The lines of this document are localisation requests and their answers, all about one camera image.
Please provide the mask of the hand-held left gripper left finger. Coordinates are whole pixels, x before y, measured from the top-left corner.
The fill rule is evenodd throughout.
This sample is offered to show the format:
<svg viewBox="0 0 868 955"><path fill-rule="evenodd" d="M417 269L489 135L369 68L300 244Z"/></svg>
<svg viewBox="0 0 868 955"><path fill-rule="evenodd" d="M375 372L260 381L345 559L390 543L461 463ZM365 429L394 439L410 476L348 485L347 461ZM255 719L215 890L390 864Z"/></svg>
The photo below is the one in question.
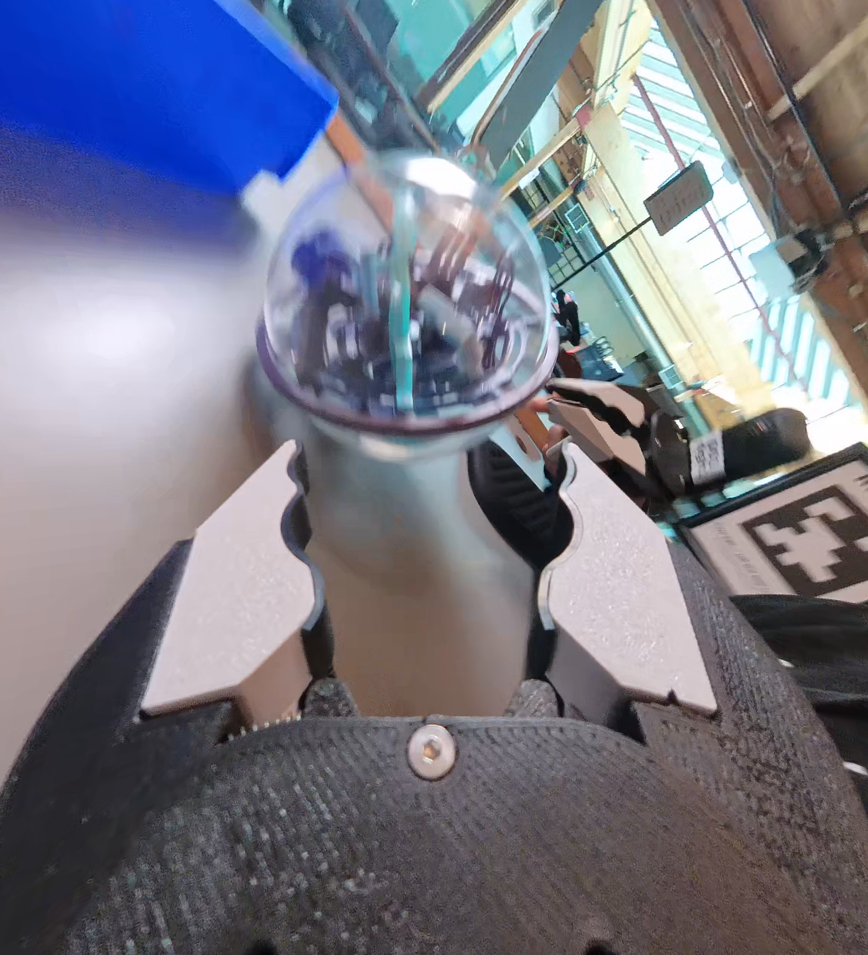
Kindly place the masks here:
<svg viewBox="0 0 868 955"><path fill-rule="evenodd" d="M300 446L282 444L190 540L181 579L141 699L149 716L216 702L245 720L284 720L312 680L304 636L324 609L305 553L296 472Z"/></svg>

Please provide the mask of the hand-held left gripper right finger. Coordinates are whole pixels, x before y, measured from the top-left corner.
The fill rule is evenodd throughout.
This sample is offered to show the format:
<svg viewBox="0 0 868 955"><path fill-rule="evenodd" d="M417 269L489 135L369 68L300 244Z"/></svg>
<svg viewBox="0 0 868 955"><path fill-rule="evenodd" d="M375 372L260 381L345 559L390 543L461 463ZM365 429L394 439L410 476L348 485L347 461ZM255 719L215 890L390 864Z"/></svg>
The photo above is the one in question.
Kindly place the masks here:
<svg viewBox="0 0 868 955"><path fill-rule="evenodd" d="M556 634L547 679L567 710L609 718L629 701L717 710L663 532L573 443L559 494L571 540L541 573Z"/></svg>

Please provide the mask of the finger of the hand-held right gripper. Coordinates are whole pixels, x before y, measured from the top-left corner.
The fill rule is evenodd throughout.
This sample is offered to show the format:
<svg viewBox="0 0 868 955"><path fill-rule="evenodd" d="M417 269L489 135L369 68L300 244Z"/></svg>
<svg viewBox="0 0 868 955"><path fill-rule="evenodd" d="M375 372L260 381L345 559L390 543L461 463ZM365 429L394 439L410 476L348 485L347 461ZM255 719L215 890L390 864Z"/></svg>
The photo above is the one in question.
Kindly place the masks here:
<svg viewBox="0 0 868 955"><path fill-rule="evenodd" d="M618 435L641 429L647 423L647 409L640 391L614 382L583 378L552 378L547 393L555 400L578 404L604 422Z"/></svg>
<svg viewBox="0 0 868 955"><path fill-rule="evenodd" d="M550 403L549 418L567 429L571 439L595 463L617 462L645 478L646 458L634 436L618 434L605 420L578 403Z"/></svg>

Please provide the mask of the clear maze ball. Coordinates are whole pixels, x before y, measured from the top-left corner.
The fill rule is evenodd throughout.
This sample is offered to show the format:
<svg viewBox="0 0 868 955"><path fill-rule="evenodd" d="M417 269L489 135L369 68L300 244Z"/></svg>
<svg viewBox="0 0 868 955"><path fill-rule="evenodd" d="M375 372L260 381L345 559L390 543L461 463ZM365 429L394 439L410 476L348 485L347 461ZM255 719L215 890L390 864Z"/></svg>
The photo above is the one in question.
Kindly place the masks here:
<svg viewBox="0 0 868 955"><path fill-rule="evenodd" d="M273 390L381 460L481 442L543 388L558 352L523 212L469 167L407 150L299 202L256 328Z"/></svg>

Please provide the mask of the person's right hand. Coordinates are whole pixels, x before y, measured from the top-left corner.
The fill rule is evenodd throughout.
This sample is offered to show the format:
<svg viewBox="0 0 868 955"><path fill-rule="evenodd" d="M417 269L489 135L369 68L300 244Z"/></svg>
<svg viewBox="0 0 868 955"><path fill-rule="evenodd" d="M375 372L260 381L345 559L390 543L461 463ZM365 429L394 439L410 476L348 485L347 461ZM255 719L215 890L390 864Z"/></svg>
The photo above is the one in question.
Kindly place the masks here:
<svg viewBox="0 0 868 955"><path fill-rule="evenodd" d="M547 476L551 482L560 484L564 473L563 447L570 433L561 424L548 422L548 405L549 396L546 394L530 400L526 406L524 427L543 454Z"/></svg>

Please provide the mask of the black textured wrist pad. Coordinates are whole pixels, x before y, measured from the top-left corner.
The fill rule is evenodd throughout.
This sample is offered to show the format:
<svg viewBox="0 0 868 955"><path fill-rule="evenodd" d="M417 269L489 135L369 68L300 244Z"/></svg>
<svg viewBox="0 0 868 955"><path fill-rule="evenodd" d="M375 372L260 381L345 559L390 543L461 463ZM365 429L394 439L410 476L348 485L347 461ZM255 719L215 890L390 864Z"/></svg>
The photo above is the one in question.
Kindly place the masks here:
<svg viewBox="0 0 868 955"><path fill-rule="evenodd" d="M568 476L565 455L545 465L547 487L539 488L494 441L467 453L471 490L491 526L534 571L541 572L571 542L573 519L560 490Z"/></svg>

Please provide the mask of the ceiling mounted projector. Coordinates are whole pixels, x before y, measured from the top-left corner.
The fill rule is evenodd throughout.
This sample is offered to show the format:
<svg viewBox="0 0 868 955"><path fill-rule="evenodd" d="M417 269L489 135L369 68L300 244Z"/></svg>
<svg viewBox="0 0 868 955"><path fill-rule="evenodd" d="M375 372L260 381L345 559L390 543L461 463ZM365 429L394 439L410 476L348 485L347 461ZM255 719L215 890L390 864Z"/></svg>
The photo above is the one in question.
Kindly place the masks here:
<svg viewBox="0 0 868 955"><path fill-rule="evenodd" d="M829 269L832 237L803 227L747 254L765 299L786 301L809 293Z"/></svg>

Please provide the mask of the person's black hoodie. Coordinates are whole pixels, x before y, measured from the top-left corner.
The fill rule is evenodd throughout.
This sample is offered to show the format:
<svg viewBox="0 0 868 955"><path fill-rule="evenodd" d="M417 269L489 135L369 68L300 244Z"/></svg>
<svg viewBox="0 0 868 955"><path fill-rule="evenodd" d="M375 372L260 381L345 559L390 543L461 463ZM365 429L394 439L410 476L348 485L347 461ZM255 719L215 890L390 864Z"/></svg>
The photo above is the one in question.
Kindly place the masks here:
<svg viewBox="0 0 868 955"><path fill-rule="evenodd" d="M790 668L868 816L868 606L795 595L739 595L733 603Z"/></svg>

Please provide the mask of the blue plastic bin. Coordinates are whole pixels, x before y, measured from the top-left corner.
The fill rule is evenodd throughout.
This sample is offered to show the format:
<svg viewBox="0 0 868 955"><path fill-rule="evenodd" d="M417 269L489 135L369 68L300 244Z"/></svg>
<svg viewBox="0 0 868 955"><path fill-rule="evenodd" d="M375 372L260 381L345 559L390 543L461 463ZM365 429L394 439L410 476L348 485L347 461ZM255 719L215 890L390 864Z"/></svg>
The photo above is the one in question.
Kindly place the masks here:
<svg viewBox="0 0 868 955"><path fill-rule="evenodd" d="M0 207L226 208L338 101L249 2L0 2Z"/></svg>

